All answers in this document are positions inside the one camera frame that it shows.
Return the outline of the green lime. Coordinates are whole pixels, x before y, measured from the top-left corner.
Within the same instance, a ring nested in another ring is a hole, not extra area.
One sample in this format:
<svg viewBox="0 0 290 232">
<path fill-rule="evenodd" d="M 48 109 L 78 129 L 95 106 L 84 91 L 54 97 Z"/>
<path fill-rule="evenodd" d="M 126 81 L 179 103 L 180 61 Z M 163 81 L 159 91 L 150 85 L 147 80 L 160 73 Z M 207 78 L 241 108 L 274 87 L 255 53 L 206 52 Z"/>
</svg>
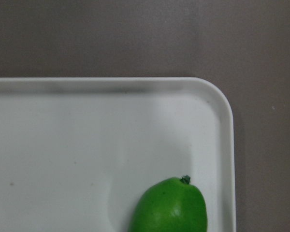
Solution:
<svg viewBox="0 0 290 232">
<path fill-rule="evenodd" d="M 207 210 L 190 176 L 163 180 L 144 192 L 131 217 L 129 232 L 206 232 Z"/>
</svg>

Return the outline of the cream rabbit tray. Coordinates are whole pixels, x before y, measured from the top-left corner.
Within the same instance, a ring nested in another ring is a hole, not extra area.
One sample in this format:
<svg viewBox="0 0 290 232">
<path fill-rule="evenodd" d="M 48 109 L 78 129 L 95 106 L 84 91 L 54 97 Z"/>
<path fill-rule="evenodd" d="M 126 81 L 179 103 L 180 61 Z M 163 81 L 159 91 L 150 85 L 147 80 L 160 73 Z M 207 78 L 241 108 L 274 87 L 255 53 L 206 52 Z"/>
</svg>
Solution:
<svg viewBox="0 0 290 232">
<path fill-rule="evenodd" d="M 189 175 L 210 232 L 236 231 L 233 116 L 195 77 L 0 78 L 0 232 L 124 232 Z"/>
</svg>

